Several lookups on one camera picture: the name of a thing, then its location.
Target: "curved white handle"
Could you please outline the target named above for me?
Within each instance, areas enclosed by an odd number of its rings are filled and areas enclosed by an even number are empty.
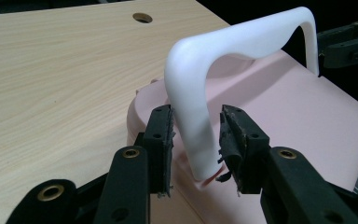
[[[266,57],[281,49],[298,26],[305,36],[307,67],[319,74],[315,21],[305,7],[184,38],[172,47],[165,67],[165,86],[197,180],[212,177],[221,167],[205,97],[209,67],[227,54],[247,59]]]

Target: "light wood tabletop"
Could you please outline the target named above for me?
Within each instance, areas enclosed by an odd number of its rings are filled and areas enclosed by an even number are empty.
[[[172,45],[226,26],[195,0],[1,14],[0,223],[44,181],[106,173],[136,90],[163,76]]]

